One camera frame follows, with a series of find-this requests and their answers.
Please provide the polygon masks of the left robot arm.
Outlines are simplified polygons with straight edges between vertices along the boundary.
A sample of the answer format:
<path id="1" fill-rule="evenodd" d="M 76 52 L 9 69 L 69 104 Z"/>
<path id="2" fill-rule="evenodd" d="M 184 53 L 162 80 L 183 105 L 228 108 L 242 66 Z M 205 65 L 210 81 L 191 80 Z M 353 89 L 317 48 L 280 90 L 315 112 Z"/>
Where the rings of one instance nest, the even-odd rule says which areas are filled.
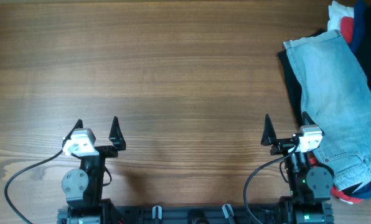
<path id="1" fill-rule="evenodd" d="M 83 127 L 78 120 L 63 139 L 62 150 L 67 156 L 80 159 L 80 167 L 68 171 L 62 179 L 62 190 L 66 195 L 67 209 L 59 210 L 58 224 L 116 224 L 124 223 L 124 216 L 110 199 L 103 199 L 107 158 L 118 157 L 126 149 L 117 117 L 113 118 L 107 146 L 95 146 L 96 137 L 90 128 Z"/>

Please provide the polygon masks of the light blue denim shorts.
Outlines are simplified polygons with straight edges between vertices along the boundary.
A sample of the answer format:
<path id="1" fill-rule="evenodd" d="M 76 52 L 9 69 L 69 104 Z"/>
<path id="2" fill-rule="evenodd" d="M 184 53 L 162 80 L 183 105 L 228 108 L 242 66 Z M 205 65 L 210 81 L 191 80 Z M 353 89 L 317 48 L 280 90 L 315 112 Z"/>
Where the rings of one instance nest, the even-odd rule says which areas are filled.
<path id="1" fill-rule="evenodd" d="M 339 190 L 371 182 L 371 88 L 338 30 L 284 42 L 301 86 L 301 111 L 323 130 L 316 159 L 334 171 Z"/>

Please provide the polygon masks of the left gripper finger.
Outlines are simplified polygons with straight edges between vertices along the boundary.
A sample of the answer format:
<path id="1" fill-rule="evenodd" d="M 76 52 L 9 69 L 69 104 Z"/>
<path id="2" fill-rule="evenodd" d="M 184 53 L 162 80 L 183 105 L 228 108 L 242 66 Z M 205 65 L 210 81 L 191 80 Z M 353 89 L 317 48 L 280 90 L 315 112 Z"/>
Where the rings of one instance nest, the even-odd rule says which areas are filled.
<path id="1" fill-rule="evenodd" d="M 79 128 L 83 128 L 83 121 L 81 119 L 78 119 L 77 122 L 75 123 L 75 126 L 71 129 L 71 131 L 63 138 L 62 141 L 62 146 L 65 145 L 65 143 L 71 139 L 72 133 Z"/>
<path id="2" fill-rule="evenodd" d="M 112 145 L 117 148 L 118 151 L 124 151 L 126 149 L 126 141 L 124 140 L 123 134 L 121 132 L 117 116 L 113 117 L 108 139 L 112 142 Z"/>

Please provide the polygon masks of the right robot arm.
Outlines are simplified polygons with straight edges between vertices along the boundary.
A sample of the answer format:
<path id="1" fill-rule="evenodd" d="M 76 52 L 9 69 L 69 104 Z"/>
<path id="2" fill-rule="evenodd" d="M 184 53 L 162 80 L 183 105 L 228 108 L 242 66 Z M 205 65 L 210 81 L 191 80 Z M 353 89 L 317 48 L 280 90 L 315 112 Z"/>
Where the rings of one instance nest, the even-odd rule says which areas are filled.
<path id="1" fill-rule="evenodd" d="M 307 124 L 290 138 L 279 139 L 271 122 L 265 116 L 261 145 L 271 146 L 270 154 L 281 155 L 291 195 L 281 197 L 275 211 L 275 222 L 285 224 L 331 224 L 334 223 L 331 198 L 334 173 L 330 167 L 311 162 L 309 153 L 317 149 L 324 132 L 307 113 Z"/>

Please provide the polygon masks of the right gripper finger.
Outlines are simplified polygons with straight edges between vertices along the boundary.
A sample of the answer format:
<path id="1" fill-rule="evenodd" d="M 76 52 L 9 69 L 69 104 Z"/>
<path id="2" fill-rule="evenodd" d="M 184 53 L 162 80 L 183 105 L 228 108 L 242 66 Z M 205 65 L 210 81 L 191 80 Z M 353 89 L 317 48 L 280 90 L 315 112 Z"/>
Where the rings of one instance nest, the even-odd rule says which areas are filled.
<path id="1" fill-rule="evenodd" d="M 303 123 L 303 126 L 306 126 L 306 125 L 315 125 L 316 123 L 311 119 L 311 117 L 308 115 L 308 113 L 306 111 L 303 111 L 302 114 L 301 114 L 301 118 L 302 118 L 302 123 Z"/>
<path id="2" fill-rule="evenodd" d="M 276 133 L 269 114 L 265 115 L 265 125 L 261 138 L 262 146 L 273 145 L 276 142 Z"/>

